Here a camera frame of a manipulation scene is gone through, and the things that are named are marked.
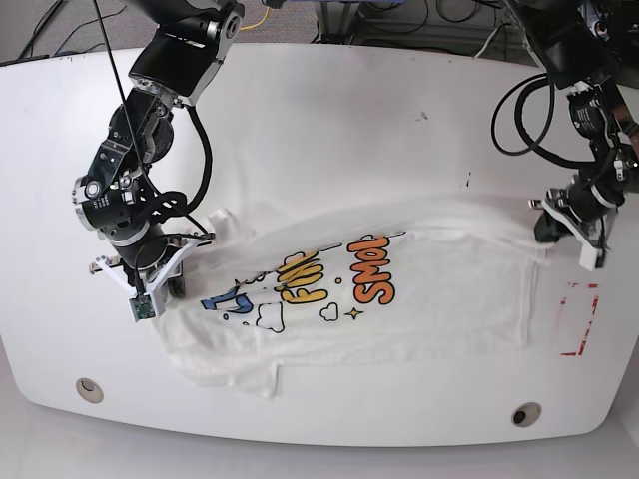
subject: floor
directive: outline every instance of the floor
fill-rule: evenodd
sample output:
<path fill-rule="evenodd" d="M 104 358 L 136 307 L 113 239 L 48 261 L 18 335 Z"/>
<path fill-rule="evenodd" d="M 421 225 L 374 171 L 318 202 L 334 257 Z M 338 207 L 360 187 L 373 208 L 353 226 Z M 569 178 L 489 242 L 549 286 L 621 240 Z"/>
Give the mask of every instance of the floor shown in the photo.
<path fill-rule="evenodd" d="M 469 0 L 440 0 L 442 10 L 445 15 L 451 18 L 462 18 L 469 11 Z M 3 32 L 2 42 L 0 42 L 0 62 L 15 59 L 24 45 L 27 43 L 35 25 L 43 16 L 47 9 L 54 3 L 54 0 L 2 0 L 0 2 L 0 31 Z M 124 3 L 118 0 L 99 0 L 99 5 L 103 16 L 119 12 Z M 243 0 L 246 6 L 245 25 L 252 25 L 260 21 L 265 12 L 265 7 L 260 0 Z M 376 45 L 389 46 L 388 40 L 401 40 L 402 44 L 421 44 L 424 35 L 429 29 L 437 25 L 447 25 L 451 28 L 462 25 L 471 28 L 483 28 L 482 38 L 487 37 L 493 25 L 501 21 L 500 15 L 488 7 L 480 7 L 477 14 L 468 22 L 463 24 L 450 24 L 444 22 L 436 13 L 435 0 L 407 0 L 400 8 L 388 12 L 379 13 L 370 8 L 361 7 L 368 18 L 383 18 L 401 22 L 399 27 L 394 27 L 397 32 L 407 31 L 419 25 L 425 18 L 425 6 L 428 6 L 428 22 L 424 28 L 414 32 L 409 37 L 396 35 L 384 35 L 378 30 L 364 28 L 363 22 L 359 22 L 359 30 L 363 35 L 353 39 L 354 44 L 360 44 L 370 38 L 385 39 L 379 40 Z M 65 5 L 59 10 L 56 17 L 43 33 L 35 45 L 34 55 L 53 55 L 65 38 L 80 24 L 95 19 L 95 10 L 92 2 L 87 0 L 67 0 Z M 156 25 L 146 18 L 134 6 L 127 8 L 117 16 L 105 20 L 107 32 L 110 34 L 110 41 L 114 49 L 144 47 L 154 34 Z M 254 43 L 309 43 L 317 33 L 317 17 L 315 6 L 310 1 L 288 1 L 282 10 L 271 10 L 267 21 L 258 28 L 245 31 L 238 39 L 239 42 Z M 510 47 L 516 47 L 515 35 L 510 36 Z M 499 46 L 502 40 L 495 42 L 495 51 L 488 52 L 495 58 L 500 59 L 503 50 Z M 79 29 L 73 37 L 66 42 L 61 52 L 82 52 L 99 45 L 102 42 L 100 28 L 97 23 L 87 25 Z M 478 45 L 461 49 L 461 53 L 470 50 L 477 50 Z M 104 49 L 97 46 L 95 51 Z M 517 61 L 516 55 L 509 58 L 509 61 Z"/>

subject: round hole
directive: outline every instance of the round hole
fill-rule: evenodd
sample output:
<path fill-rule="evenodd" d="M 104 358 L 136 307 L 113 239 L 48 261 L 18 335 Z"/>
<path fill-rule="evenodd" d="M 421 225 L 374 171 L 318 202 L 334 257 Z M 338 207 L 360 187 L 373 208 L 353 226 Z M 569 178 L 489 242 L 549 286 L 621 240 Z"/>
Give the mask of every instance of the round hole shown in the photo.
<path fill-rule="evenodd" d="M 85 401 L 91 402 L 92 404 L 98 404 L 104 399 L 102 388 L 96 384 L 95 381 L 87 379 L 86 377 L 78 379 L 76 382 L 76 390 Z"/>
<path fill-rule="evenodd" d="M 528 402 L 519 406 L 511 416 L 511 421 L 516 427 L 532 426 L 541 415 L 541 406 L 536 402 Z"/>

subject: yellow cable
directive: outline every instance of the yellow cable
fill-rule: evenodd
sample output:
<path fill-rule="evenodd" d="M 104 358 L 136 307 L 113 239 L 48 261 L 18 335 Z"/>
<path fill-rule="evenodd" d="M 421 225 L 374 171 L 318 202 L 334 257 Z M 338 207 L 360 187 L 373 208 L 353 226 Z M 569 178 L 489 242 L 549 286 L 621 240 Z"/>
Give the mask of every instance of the yellow cable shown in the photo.
<path fill-rule="evenodd" d="M 264 12 L 264 17 L 262 17 L 262 20 L 260 20 L 258 23 L 254 24 L 254 25 L 248 25 L 246 27 L 242 27 L 240 30 L 245 31 L 245 30 L 253 30 L 254 28 L 258 28 L 260 25 L 262 25 L 264 22 L 267 21 L 267 18 L 269 17 L 269 12 L 271 11 L 271 9 L 269 7 L 267 7 L 267 11 Z"/>

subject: white table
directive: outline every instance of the white table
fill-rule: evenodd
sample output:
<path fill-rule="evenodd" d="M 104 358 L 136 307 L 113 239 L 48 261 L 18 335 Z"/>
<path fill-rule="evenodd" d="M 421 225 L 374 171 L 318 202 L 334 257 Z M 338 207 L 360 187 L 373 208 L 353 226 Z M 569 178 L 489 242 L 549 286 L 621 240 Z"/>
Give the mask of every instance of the white table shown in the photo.
<path fill-rule="evenodd" d="M 118 53 L 123 73 L 137 54 Z M 358 204 L 370 192 L 384 199 L 468 190 L 498 194 L 523 207 L 546 188 L 564 186 L 570 175 L 534 155 L 502 157 L 490 144 L 494 105 L 531 73 L 432 53 L 236 45 L 199 104 L 215 154 L 203 210 L 228 207 L 263 231 L 273 218 L 280 223 L 308 218 Z M 561 243 L 553 266 L 539 278 L 530 344 L 521 351 L 471 361 L 285 368 L 279 396 L 264 401 L 191 386 L 171 368 L 151 325 L 132 324 L 126 302 L 108 280 L 86 274 L 88 262 L 110 249 L 80 226 L 70 191 L 118 105 L 106 57 L 6 68 L 0 86 L 8 92 L 1 124 L 0 333 L 17 385 L 30 401 L 195 434 L 366 446 L 580 434 L 606 417 L 639 334 L 636 199 L 622 210 L 604 270 L 580 269 L 576 241 Z M 639 111 L 639 95 L 626 93 Z M 544 145 L 588 160 L 565 106 L 560 100 Z M 544 109 L 543 100 L 532 102 L 526 122 L 541 123 Z M 515 148 L 511 115 L 505 112 L 504 118 L 500 135 Z M 201 146 L 183 112 L 174 126 L 175 144 L 154 178 L 161 189 L 192 194 Z M 275 175 L 282 165 L 287 173 Z M 350 179 L 360 172 L 365 174 L 354 184 Z M 291 181 L 300 178 L 309 180 Z M 268 224 L 260 221 L 264 212 Z M 577 357 L 560 356 L 556 345 L 554 320 L 568 281 L 601 287 L 586 353 Z M 568 314 L 562 324 L 582 319 Z M 80 377 L 102 386 L 102 403 L 79 397 Z M 532 427 L 514 427 L 512 412 L 530 401 L 541 404 L 542 417 Z"/>

